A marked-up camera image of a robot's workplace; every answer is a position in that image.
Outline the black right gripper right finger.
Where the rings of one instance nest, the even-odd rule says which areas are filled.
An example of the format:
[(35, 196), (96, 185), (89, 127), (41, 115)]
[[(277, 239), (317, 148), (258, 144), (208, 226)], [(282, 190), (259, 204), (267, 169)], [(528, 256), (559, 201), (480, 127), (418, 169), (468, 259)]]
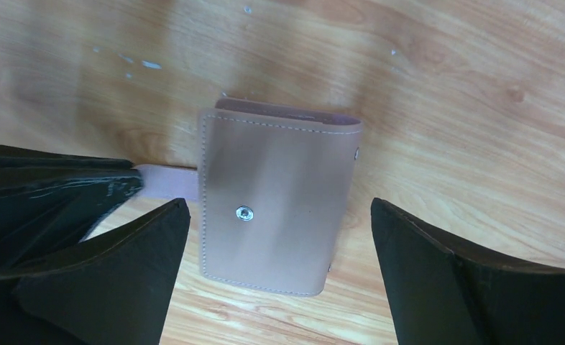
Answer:
[(486, 248), (375, 198), (372, 236), (400, 344), (565, 344), (565, 269)]

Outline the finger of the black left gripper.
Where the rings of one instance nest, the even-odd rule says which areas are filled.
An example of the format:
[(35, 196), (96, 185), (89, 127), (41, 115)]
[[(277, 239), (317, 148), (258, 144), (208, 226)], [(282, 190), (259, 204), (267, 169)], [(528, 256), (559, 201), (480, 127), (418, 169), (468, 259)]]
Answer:
[(0, 268), (77, 244), (143, 185), (128, 160), (0, 144)]

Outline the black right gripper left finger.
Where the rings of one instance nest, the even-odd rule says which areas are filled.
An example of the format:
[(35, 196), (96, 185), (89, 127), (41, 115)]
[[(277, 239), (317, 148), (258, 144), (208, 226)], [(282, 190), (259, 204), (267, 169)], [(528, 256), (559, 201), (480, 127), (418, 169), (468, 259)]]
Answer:
[(158, 344), (188, 236), (182, 198), (0, 269), (0, 344)]

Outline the beige leather card holder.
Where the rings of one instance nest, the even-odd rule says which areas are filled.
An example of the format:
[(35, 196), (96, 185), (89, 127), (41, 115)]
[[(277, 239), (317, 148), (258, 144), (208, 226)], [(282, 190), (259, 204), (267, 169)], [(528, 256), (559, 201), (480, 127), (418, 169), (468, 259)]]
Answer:
[(196, 168), (139, 165), (141, 195), (200, 204), (205, 277), (270, 293), (318, 295), (346, 213), (362, 122), (221, 98), (199, 113), (197, 128)]

